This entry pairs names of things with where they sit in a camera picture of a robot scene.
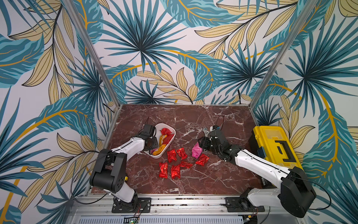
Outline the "pink tea bag large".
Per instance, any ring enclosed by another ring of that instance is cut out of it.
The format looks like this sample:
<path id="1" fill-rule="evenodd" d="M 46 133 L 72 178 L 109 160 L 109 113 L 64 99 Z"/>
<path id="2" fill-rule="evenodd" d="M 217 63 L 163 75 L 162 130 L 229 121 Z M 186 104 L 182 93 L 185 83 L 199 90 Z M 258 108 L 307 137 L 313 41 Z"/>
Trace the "pink tea bag large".
<path id="1" fill-rule="evenodd" d="M 196 142 L 194 147 L 192 148 L 192 157 L 198 159 L 202 154 L 203 149 L 199 146 L 199 143 Z"/>

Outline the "white plastic storage box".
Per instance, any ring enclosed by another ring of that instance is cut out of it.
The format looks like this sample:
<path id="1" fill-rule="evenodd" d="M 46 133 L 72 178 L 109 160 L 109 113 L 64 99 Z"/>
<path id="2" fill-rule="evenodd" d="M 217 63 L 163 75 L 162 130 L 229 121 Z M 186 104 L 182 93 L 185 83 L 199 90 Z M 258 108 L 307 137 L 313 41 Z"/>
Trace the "white plastic storage box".
<path id="1" fill-rule="evenodd" d="M 166 150 L 169 148 L 176 135 L 176 131 L 173 127 L 164 123 L 158 123 L 155 128 L 155 137 L 157 139 L 158 146 L 149 151 L 145 151 L 145 153 L 154 159 L 158 159 L 164 155 Z"/>

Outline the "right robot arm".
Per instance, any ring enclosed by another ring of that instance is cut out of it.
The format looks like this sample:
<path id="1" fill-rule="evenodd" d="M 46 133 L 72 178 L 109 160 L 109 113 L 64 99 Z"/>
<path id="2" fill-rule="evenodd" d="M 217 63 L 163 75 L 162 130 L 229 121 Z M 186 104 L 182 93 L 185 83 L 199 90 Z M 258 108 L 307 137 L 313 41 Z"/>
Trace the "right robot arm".
<path id="1" fill-rule="evenodd" d="M 223 132 L 214 126 L 203 129 L 199 146 L 221 160 L 250 170 L 274 185 L 273 189 L 248 189 L 241 198 L 253 207 L 272 206 L 303 218 L 317 194 L 305 172 L 299 167 L 287 168 L 267 161 L 248 150 L 230 144 Z"/>

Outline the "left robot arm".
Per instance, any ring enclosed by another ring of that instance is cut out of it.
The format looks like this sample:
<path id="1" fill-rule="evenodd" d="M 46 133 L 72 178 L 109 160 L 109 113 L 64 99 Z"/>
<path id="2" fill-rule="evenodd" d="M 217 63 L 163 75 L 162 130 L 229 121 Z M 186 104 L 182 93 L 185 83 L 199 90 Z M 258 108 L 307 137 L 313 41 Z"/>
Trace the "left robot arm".
<path id="1" fill-rule="evenodd" d="M 156 149 L 158 140 L 155 134 L 156 127 L 145 124 L 138 134 L 123 145 L 103 149 L 96 159 L 90 185 L 111 193 L 118 201 L 131 203 L 136 191 L 125 182 L 127 161 L 141 151 Z"/>

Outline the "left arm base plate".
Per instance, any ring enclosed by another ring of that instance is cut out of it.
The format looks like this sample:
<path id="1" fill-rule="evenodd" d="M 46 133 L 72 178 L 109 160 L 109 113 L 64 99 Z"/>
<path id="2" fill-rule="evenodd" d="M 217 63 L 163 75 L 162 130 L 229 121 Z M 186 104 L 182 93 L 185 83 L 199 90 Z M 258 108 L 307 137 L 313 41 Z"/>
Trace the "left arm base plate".
<path id="1" fill-rule="evenodd" d="M 151 202 L 152 199 L 150 197 L 133 198 L 130 203 L 114 198 L 112 213 L 149 213 L 151 210 Z"/>

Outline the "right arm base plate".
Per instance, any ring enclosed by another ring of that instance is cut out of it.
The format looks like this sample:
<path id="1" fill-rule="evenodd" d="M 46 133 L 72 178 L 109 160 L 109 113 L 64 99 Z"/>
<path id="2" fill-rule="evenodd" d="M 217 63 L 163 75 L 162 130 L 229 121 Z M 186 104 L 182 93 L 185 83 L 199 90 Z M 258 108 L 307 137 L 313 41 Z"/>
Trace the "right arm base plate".
<path id="1" fill-rule="evenodd" d="M 257 212 L 265 211 L 264 206 L 256 207 L 248 199 L 241 197 L 226 197 L 224 206 L 228 212 L 251 212 L 256 214 Z"/>

